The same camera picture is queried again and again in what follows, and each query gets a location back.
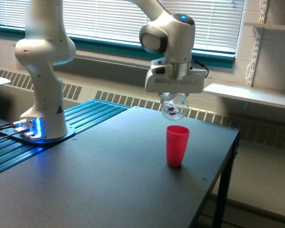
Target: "table leg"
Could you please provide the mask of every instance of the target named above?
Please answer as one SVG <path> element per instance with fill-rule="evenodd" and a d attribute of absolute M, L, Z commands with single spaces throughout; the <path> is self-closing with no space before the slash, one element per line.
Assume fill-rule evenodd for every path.
<path fill-rule="evenodd" d="M 230 178 L 231 178 L 233 160 L 236 155 L 236 148 L 237 148 L 237 142 L 235 141 L 233 148 L 232 148 L 232 155 L 229 157 L 227 164 L 225 165 L 222 171 L 221 177 L 220 177 L 218 196 L 217 196 L 217 202 L 216 202 L 216 208 L 215 208 L 212 228 L 220 228 L 222 226 L 226 199 L 227 199 L 229 183 L 230 183 Z"/>

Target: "label sticker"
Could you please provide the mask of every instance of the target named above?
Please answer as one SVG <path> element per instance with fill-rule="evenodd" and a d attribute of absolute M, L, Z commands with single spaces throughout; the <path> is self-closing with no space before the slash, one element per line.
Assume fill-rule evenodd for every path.
<path fill-rule="evenodd" d="M 61 106 L 59 106 L 59 108 L 58 108 L 56 114 L 59 114 L 59 113 L 63 113 L 63 110 L 62 110 L 62 107 L 61 107 Z"/>

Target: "window sill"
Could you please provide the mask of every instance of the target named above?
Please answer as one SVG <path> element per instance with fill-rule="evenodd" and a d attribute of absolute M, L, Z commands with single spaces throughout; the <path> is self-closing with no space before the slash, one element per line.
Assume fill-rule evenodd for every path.
<path fill-rule="evenodd" d="M 0 36 L 10 38 L 24 38 L 25 29 L 0 26 Z M 136 45 L 130 42 L 120 42 L 101 38 L 91 39 L 90 37 L 78 35 L 69 35 L 69 37 L 74 41 L 76 47 L 79 49 L 92 50 L 109 54 L 118 54 L 124 57 L 138 57 L 149 60 L 163 57 L 163 55 L 160 54 L 149 53 L 145 51 L 141 45 Z M 232 68 L 235 55 L 193 50 L 192 59 L 197 59 L 207 66 Z"/>

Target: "blue aluminum platform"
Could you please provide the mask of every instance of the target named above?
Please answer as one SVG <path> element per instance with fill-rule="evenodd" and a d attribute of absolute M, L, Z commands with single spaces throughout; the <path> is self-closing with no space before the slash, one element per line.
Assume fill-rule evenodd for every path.
<path fill-rule="evenodd" d="M 79 134 L 129 108 L 112 102 L 92 100 L 65 110 L 66 123 L 74 127 L 76 134 Z M 52 146 L 35 146 L 12 139 L 1 140 L 0 173 Z"/>

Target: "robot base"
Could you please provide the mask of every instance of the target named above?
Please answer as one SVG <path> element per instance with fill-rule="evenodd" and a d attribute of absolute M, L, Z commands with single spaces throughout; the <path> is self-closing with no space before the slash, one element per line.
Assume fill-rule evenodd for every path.
<path fill-rule="evenodd" d="M 28 137 L 25 137 L 22 134 L 16 134 L 11 136 L 10 138 L 15 140 L 15 141 L 21 141 L 24 143 L 30 143 L 30 144 L 35 144 L 35 145 L 51 145 L 51 144 L 58 144 L 60 142 L 63 142 L 69 138 L 71 138 L 72 136 L 75 135 L 75 128 L 72 127 L 71 125 L 66 125 L 67 127 L 67 134 L 65 136 L 62 136 L 60 138 L 56 138 L 56 139 L 39 139 L 39 140 L 32 140 Z M 11 135 L 15 133 L 14 128 L 8 128 L 5 130 L 0 131 L 0 135 L 2 136 L 6 136 L 6 135 Z"/>

